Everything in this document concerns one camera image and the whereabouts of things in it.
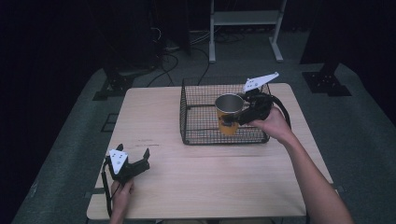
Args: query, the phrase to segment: white shelf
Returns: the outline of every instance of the white shelf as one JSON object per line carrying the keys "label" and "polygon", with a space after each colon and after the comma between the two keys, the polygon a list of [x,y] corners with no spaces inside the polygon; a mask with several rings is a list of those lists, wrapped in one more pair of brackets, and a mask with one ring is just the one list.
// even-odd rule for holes
{"label": "white shelf", "polygon": [[216,62],[215,46],[215,26],[219,25],[262,25],[274,24],[274,36],[269,38],[269,42],[276,56],[276,61],[283,62],[282,54],[277,46],[277,37],[282,23],[283,14],[287,0],[281,0],[279,10],[253,10],[253,11],[215,11],[215,0],[211,0],[210,6],[210,41],[209,41],[209,62]]}
{"label": "white shelf", "polygon": [[227,11],[214,13],[214,25],[276,24],[278,10]]}

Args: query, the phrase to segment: black wire basket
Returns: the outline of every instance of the black wire basket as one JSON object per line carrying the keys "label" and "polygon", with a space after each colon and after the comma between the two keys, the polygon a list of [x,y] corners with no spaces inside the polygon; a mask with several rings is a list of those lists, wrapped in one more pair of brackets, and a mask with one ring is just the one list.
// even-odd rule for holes
{"label": "black wire basket", "polygon": [[[180,97],[180,133],[190,146],[266,143],[268,134],[248,125],[239,126],[233,135],[219,131],[215,101],[225,93],[239,93],[245,77],[184,78]],[[261,91],[270,94],[268,85]]]}

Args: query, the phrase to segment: black curtain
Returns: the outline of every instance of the black curtain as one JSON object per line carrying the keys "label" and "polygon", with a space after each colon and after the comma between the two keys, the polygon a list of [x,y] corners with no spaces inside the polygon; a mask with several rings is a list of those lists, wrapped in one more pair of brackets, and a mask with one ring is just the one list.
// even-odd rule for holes
{"label": "black curtain", "polygon": [[336,57],[360,77],[389,119],[396,123],[396,4],[391,0],[322,1],[301,63]]}

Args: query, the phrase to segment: yellow cup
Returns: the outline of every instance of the yellow cup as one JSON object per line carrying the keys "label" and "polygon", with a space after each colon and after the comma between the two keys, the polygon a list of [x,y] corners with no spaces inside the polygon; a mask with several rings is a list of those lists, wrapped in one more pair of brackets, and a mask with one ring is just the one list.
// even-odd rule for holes
{"label": "yellow cup", "polygon": [[235,134],[239,124],[237,122],[233,122],[231,126],[229,124],[225,125],[222,116],[242,111],[244,107],[244,100],[242,97],[237,94],[226,93],[216,99],[215,106],[218,114],[220,132],[226,135]]}

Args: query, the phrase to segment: dark background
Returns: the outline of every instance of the dark background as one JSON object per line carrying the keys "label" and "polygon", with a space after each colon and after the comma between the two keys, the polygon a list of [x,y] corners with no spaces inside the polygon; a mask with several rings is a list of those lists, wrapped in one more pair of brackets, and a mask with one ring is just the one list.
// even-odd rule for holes
{"label": "dark background", "polygon": [[[157,66],[161,45],[150,25],[189,51],[189,30],[207,30],[209,1],[1,1],[1,202],[8,223],[32,185],[81,90],[105,62]],[[277,8],[239,1],[235,9]],[[225,10],[235,1],[217,1]],[[289,1],[282,30],[311,30],[302,63],[335,54],[396,123],[395,3]]]}

